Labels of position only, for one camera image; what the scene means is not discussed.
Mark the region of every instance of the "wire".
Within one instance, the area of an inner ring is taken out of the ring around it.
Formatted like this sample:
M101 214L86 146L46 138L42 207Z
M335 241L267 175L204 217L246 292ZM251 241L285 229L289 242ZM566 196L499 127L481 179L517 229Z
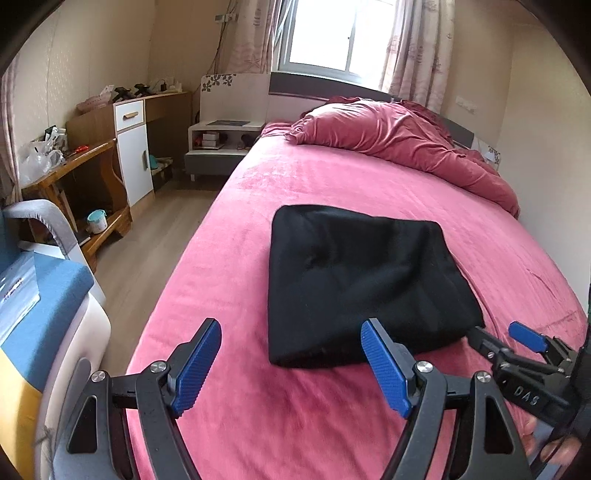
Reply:
M238 4L239 4L239 0L230 0L228 2L228 6L226 7L226 15L234 13L236 11L236 9L238 8ZM222 24L221 29L220 29L220 37L217 42L216 54L212 60L211 65L207 69L207 73L206 73L207 75L209 75L212 72L212 69L213 69L213 74L217 74L219 72L219 67L220 67L219 62L221 60L222 46L223 46L223 41L225 39L225 34L226 34L227 28L228 28L228 23L224 22Z

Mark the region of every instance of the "silver screw head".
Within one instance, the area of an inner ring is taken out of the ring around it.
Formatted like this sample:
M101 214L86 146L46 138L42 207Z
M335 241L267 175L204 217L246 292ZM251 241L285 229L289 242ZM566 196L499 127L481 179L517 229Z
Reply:
M491 381L492 376L489 372L476 372L476 379L482 383L488 383Z
M433 365L425 360L421 360L417 362L417 370L423 374L428 374L433 371Z
M90 379L94 382L94 383L98 383L98 382L102 382L105 377L107 376L107 374L105 372L103 372L102 370L98 370L96 372L94 372L92 374L92 376L90 377Z
M162 360L158 360L150 365L150 371L153 374L159 374L160 372L164 372L164 370L166 370L166 362L163 362Z

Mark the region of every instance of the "basket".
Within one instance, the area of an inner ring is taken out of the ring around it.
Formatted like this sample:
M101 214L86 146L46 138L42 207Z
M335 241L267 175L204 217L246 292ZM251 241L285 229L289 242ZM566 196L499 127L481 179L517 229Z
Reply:
M80 113L88 113L92 110L96 110L97 108L106 106L111 101L111 92L105 92L101 95L95 95L94 97L90 97L88 100L85 100L82 103L76 105L76 108L80 111Z

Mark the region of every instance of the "cabinet door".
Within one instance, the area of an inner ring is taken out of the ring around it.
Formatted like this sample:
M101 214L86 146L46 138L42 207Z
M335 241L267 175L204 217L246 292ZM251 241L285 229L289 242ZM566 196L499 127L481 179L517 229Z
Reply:
M129 206L152 191L152 173L148 157L148 135L145 125L127 130L117 136L119 162Z

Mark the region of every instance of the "chair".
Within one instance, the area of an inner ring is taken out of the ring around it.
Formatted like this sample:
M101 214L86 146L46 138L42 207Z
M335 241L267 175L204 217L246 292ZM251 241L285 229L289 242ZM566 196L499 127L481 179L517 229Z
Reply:
M46 480L56 439L99 368L111 324L99 303L105 297L66 218L48 200L1 212L0 273L24 254L6 220L16 218L41 221L58 247L56 252L25 246L35 251L40 301L0 345L0 446L24 480Z

